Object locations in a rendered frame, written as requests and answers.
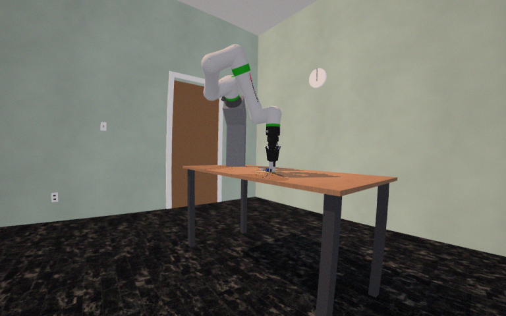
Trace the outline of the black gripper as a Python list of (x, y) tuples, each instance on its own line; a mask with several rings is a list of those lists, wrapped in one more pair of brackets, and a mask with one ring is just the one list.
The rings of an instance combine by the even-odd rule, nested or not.
[(266, 146), (267, 160), (269, 161), (269, 172), (275, 172), (275, 162), (278, 161), (279, 150), (281, 146), (278, 146), (278, 136), (267, 137), (268, 146)]

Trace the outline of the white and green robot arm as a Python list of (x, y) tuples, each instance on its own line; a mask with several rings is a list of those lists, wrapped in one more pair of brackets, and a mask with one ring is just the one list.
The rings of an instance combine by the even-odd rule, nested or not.
[[(220, 71), (228, 67), (231, 67), (234, 76), (228, 75), (219, 80)], [(240, 45), (234, 44), (205, 55), (202, 69), (205, 76), (204, 97), (207, 100), (222, 97), (227, 107), (238, 107), (242, 103), (240, 87), (251, 121), (254, 124), (266, 123), (266, 136), (280, 136), (281, 110), (276, 106), (262, 108), (246, 53)]]

